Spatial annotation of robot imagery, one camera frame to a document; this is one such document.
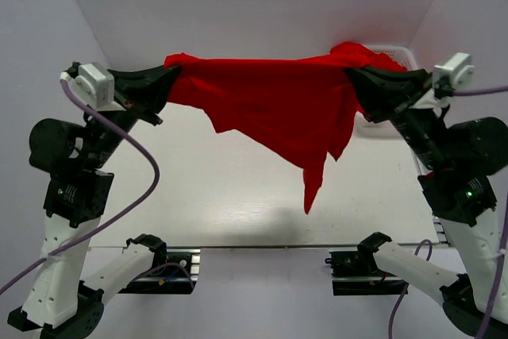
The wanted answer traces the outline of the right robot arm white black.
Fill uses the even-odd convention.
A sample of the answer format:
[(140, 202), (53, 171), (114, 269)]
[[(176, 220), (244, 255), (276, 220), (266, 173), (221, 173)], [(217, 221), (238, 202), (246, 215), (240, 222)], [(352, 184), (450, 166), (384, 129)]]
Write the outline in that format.
[(416, 287), (469, 336), (506, 337), (507, 220), (497, 215), (489, 180), (507, 165), (506, 124), (484, 117), (447, 126), (455, 93), (450, 76), (373, 67), (349, 68), (346, 75), (367, 120), (390, 122), (425, 166), (418, 182), (465, 271), (439, 268), (380, 232), (358, 244), (352, 266)]

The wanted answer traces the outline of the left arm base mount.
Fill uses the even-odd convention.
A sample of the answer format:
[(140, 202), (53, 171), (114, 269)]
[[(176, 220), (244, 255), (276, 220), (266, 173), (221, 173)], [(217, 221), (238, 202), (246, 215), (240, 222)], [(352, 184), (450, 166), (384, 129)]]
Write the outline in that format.
[(132, 281), (120, 291), (124, 295), (191, 295), (198, 281), (199, 249), (170, 248), (155, 271)]

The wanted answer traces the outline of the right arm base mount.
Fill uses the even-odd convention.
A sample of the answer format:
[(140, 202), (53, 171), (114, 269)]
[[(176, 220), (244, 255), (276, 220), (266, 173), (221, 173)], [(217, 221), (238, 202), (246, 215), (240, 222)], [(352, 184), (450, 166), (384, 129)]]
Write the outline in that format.
[(357, 251), (332, 251), (325, 258), (331, 270), (334, 296), (387, 296), (407, 293), (407, 283), (373, 268)]

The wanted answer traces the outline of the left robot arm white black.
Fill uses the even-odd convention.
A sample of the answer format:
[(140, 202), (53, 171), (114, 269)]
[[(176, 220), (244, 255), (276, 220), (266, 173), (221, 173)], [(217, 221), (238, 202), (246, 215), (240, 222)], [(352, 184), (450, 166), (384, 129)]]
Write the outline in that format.
[(106, 304), (132, 282), (169, 265), (167, 246), (143, 234), (94, 275), (83, 277), (90, 239), (102, 220), (114, 175), (104, 164), (119, 144), (131, 141), (139, 121), (159, 125), (180, 66), (114, 71), (73, 63), (60, 76), (64, 93), (83, 112), (83, 123), (46, 118), (29, 135), (29, 163), (50, 181), (44, 199), (44, 241), (28, 298), (8, 323), (43, 338), (84, 338), (97, 327)]

